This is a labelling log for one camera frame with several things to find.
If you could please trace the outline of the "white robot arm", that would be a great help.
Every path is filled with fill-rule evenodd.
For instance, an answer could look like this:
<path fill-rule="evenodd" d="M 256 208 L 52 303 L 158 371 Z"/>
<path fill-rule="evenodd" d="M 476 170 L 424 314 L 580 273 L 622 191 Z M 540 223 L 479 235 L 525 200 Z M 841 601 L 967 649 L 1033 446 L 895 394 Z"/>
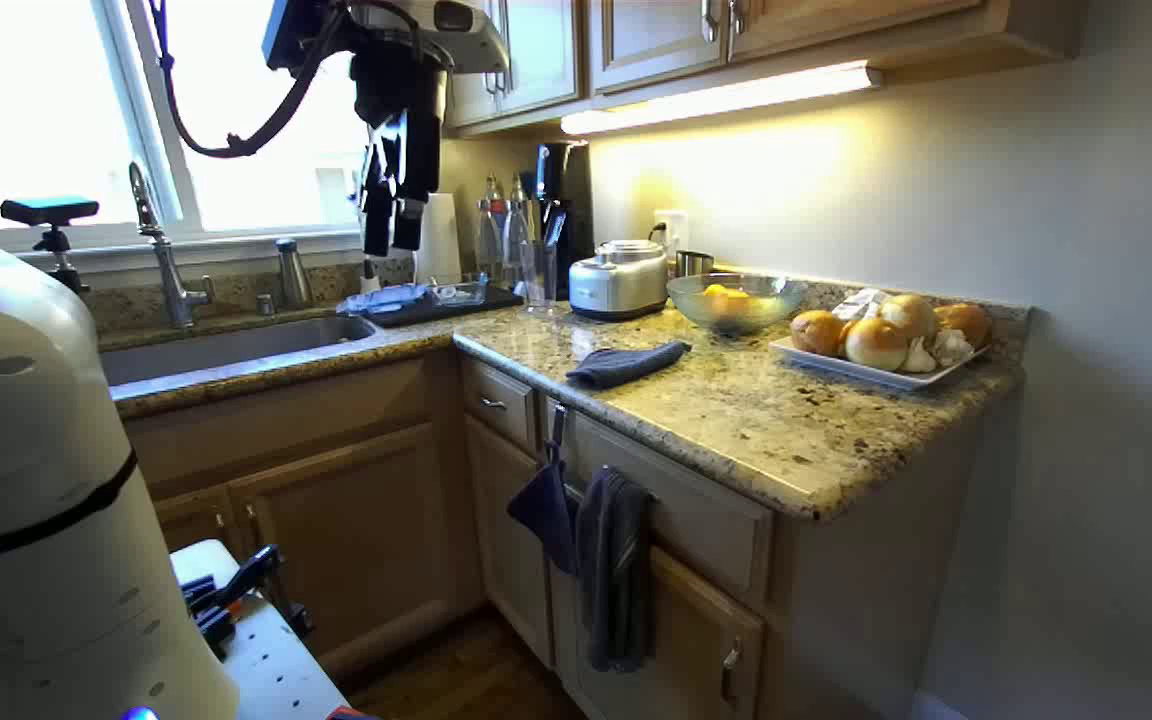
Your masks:
<path fill-rule="evenodd" d="M 0 720 L 371 720 L 271 610 L 203 639 L 83 301 L 3 249 Z"/>

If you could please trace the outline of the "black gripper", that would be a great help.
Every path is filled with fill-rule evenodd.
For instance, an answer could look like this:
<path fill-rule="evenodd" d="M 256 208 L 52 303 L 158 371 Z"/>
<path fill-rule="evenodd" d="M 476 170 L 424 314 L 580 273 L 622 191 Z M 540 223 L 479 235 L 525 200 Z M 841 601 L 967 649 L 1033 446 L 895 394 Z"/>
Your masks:
<path fill-rule="evenodd" d="M 358 116 L 371 128 L 371 154 L 360 182 L 366 253 L 389 257 L 389 216 L 397 182 L 392 249 L 421 249 L 424 200 L 439 186 L 439 67 L 403 43 L 366 43 L 350 67 Z"/>

